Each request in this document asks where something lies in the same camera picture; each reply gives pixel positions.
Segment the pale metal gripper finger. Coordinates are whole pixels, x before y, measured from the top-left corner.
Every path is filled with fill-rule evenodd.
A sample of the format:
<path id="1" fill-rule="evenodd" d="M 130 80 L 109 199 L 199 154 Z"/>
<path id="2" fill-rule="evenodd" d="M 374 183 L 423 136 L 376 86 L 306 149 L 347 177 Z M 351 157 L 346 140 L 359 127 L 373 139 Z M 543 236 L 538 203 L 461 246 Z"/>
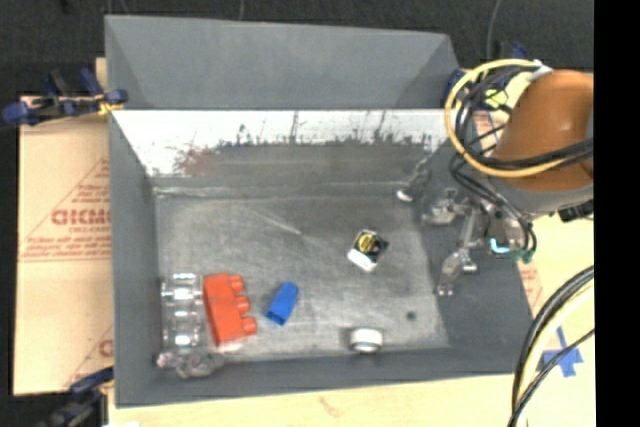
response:
<path id="1" fill-rule="evenodd" d="M 477 263 L 471 257 L 469 249 L 456 249 L 442 263 L 436 293 L 439 297 L 451 297 L 456 280 L 462 274 L 474 274 L 478 270 Z"/>
<path id="2" fill-rule="evenodd" d="M 423 226 L 448 226 L 457 217 L 469 215 L 471 209 L 468 202 L 435 201 L 421 214 L 421 223 Z"/>

